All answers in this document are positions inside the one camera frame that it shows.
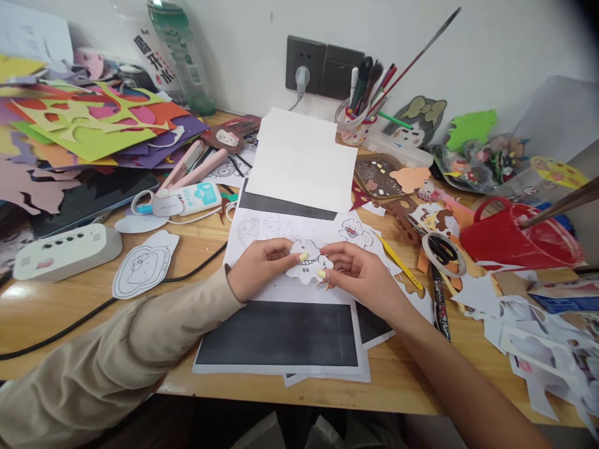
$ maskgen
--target hand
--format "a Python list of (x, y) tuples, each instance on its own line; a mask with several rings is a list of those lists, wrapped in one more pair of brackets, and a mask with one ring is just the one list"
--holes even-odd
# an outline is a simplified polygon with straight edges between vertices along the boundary
[(333, 262), (332, 270), (323, 270), (329, 288), (339, 286), (396, 326), (405, 315), (418, 313), (376, 254), (350, 242), (333, 243), (320, 252)]
[(289, 254), (293, 242), (286, 238), (256, 240), (246, 249), (227, 275), (229, 286), (239, 302), (246, 302), (268, 281), (308, 257)]

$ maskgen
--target green bottle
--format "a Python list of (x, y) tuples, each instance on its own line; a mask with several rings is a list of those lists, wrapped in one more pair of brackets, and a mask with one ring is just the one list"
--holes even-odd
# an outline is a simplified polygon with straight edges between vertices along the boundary
[(200, 54), (185, 12), (176, 0), (148, 0), (148, 12), (156, 33), (173, 60), (185, 101), (202, 117), (211, 117), (217, 110), (204, 89)]

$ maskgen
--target person's right hand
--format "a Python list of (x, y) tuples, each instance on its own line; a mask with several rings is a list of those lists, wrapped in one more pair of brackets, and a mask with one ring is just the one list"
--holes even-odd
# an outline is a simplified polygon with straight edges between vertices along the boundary
[(326, 245), (320, 252), (333, 263), (333, 269), (323, 270), (324, 279), (388, 323), (399, 326), (403, 317), (418, 313), (376, 254), (349, 242)]

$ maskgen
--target phone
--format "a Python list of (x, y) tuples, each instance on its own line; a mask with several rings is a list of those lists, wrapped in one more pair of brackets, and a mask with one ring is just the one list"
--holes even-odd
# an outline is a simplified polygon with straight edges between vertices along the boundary
[(37, 238), (50, 237), (73, 228), (89, 225), (118, 207), (130, 203), (144, 190), (158, 189), (160, 183), (150, 170), (115, 168), (114, 173), (95, 173), (75, 188), (64, 191), (59, 214), (42, 212), (30, 217)]

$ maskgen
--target red bucket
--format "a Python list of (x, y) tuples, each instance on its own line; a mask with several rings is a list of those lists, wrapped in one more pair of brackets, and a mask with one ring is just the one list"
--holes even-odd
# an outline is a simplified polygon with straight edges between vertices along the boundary
[[(480, 215), (493, 201), (501, 201), (505, 209), (481, 220)], [(460, 241), (477, 262), (518, 265), (523, 267), (520, 269), (575, 268), (583, 264), (585, 255), (578, 241), (557, 221), (546, 220), (525, 230), (518, 227), (538, 213), (540, 210), (531, 206), (491, 198), (474, 214), (474, 224), (460, 233)]]

